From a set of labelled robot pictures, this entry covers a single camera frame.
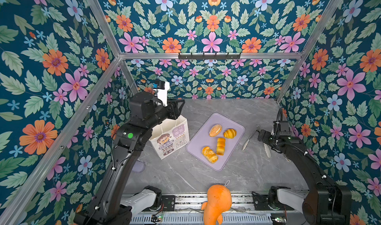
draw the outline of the white paper bag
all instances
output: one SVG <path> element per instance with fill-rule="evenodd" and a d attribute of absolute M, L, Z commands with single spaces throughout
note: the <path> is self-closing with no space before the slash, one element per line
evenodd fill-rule
<path fill-rule="evenodd" d="M 183 116 L 176 120 L 165 119 L 152 129 L 149 139 L 160 159 L 163 159 L 189 142 L 188 121 Z"/>

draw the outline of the floral wallpaper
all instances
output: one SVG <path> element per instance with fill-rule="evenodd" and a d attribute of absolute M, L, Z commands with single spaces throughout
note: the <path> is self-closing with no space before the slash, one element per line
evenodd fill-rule
<path fill-rule="evenodd" d="M 381 0 L 344 0 L 282 100 L 296 136 L 352 193 L 351 224 L 379 224 Z"/>
<path fill-rule="evenodd" d="M 85 0 L 0 0 L 0 19 L 2 213 L 113 56 Z M 99 187 L 129 96 L 118 68 L 18 224 L 73 224 Z"/>
<path fill-rule="evenodd" d="M 121 49 L 133 53 L 297 52 L 328 1 L 99 0 Z"/>

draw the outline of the marble tabletop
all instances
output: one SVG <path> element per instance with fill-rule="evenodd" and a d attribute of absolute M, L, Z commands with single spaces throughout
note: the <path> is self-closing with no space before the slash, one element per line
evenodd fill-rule
<path fill-rule="evenodd" d="M 245 134 L 224 169 L 218 172 L 211 169 L 189 154 L 185 146 L 161 160 L 148 143 L 139 158 L 145 163 L 145 169 L 141 173 L 131 172 L 124 193 L 138 193 L 147 185 L 163 193 L 202 193 L 213 184 L 224 185 L 227 180 L 230 180 L 227 187 L 231 191 L 265 191 L 272 185 L 308 189 L 296 166 L 283 154 L 271 151 L 271 157 L 266 156 L 263 143 L 256 139 L 258 134 L 242 151 L 257 124 L 271 131 L 278 109 L 273 99 L 186 99 L 181 114 L 188 119 L 190 139 L 213 113 L 220 113 L 245 127 Z"/>

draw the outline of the plush toy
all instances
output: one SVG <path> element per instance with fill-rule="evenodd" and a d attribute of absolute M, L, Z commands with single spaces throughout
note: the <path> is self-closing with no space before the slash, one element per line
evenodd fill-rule
<path fill-rule="evenodd" d="M 221 225 L 222 213 L 228 211 L 231 206 L 230 190 L 223 185 L 212 185 L 208 189 L 208 201 L 201 206 L 201 210 L 204 210 L 204 224 L 216 225 L 218 221 Z"/>

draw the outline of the purple object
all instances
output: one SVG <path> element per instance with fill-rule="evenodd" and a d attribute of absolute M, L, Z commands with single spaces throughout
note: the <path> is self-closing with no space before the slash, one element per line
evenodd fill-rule
<path fill-rule="evenodd" d="M 216 137 L 210 137 L 209 131 L 216 124 L 220 124 L 222 126 L 222 131 Z M 216 152 L 217 138 L 224 137 L 224 132 L 229 128 L 235 129 L 237 131 L 237 135 L 233 139 L 226 138 L 224 155 L 218 156 L 218 160 L 216 163 L 210 163 L 201 153 L 202 148 L 208 146 L 210 147 L 210 149 Z M 234 148 L 240 141 L 244 132 L 245 128 L 242 125 L 230 120 L 229 118 L 222 116 L 219 113 L 213 113 L 212 116 L 210 116 L 210 118 L 196 133 L 196 135 L 191 139 L 186 149 L 190 154 L 198 158 L 200 161 L 204 162 L 213 170 L 221 171 L 224 168 L 227 159 L 229 159 L 230 155 L 234 151 Z"/>

